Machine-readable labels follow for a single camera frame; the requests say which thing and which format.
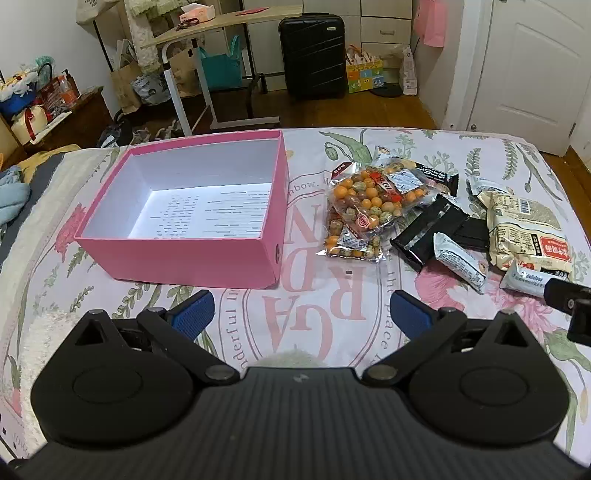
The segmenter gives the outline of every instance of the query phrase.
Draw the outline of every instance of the screw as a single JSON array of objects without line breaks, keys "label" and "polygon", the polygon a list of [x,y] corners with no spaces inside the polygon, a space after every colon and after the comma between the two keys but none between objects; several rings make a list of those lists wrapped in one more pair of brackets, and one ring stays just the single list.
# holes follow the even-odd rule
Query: screw
[{"label": "screw", "polygon": [[384,365],[384,364],[373,365],[373,366],[369,367],[367,370],[367,374],[369,375],[370,378],[372,378],[373,380],[378,380],[378,381],[382,381],[382,382],[392,380],[394,377],[396,377],[397,373],[398,373],[398,370],[396,370],[394,367],[391,367],[390,365]]},{"label": "screw", "polygon": [[234,376],[235,370],[229,365],[212,365],[205,370],[205,376],[216,382],[225,382]]}]

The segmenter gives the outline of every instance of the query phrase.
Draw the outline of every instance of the orange bottle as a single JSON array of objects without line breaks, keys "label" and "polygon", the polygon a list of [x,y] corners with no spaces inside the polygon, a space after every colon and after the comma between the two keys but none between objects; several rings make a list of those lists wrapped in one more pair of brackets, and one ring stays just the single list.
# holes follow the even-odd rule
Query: orange bottle
[{"label": "orange bottle", "polygon": [[78,100],[76,92],[70,85],[70,82],[68,82],[68,80],[66,79],[65,75],[60,75],[58,79],[60,81],[60,95],[66,103],[66,106],[68,108],[74,107],[74,105],[76,104],[76,100]]}]

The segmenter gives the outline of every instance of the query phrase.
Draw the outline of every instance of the blue blanket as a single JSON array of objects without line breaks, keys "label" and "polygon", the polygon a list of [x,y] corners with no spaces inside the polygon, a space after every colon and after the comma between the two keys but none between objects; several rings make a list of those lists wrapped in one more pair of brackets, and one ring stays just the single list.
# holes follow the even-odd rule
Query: blue blanket
[{"label": "blue blanket", "polygon": [[10,167],[0,173],[0,225],[17,217],[30,194],[31,187],[21,181],[19,167]]}]

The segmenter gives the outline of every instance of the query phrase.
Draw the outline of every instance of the black suitcase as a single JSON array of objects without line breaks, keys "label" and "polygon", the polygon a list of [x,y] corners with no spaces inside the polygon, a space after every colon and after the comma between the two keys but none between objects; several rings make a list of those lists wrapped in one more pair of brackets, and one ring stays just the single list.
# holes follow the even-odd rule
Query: black suitcase
[{"label": "black suitcase", "polygon": [[329,98],[347,91],[345,23],[330,14],[304,14],[279,23],[285,83],[297,98]]}]

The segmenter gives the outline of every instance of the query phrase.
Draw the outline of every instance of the teal shopping bag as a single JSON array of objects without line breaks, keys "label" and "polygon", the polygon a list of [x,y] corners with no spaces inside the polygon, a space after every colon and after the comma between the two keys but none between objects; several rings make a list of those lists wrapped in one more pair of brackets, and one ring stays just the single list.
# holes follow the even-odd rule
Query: teal shopping bag
[{"label": "teal shopping bag", "polygon": [[232,40],[230,55],[209,56],[199,47],[207,86],[210,90],[238,88],[242,86],[242,61],[240,37],[236,35]]}]

